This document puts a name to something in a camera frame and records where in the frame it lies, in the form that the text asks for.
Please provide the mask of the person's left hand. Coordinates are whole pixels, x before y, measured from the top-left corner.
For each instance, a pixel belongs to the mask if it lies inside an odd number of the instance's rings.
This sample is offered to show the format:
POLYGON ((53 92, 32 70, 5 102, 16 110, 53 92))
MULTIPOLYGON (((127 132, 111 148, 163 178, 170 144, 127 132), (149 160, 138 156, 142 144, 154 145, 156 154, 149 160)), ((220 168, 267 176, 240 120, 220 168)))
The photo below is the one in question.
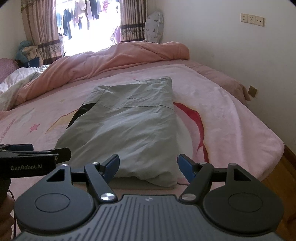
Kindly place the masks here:
POLYGON ((13 233, 12 226, 15 221, 11 216, 11 212, 13 211, 15 201, 7 195, 5 200, 1 205, 1 213, 0 213, 0 237, 1 240, 11 240, 11 235, 13 233))

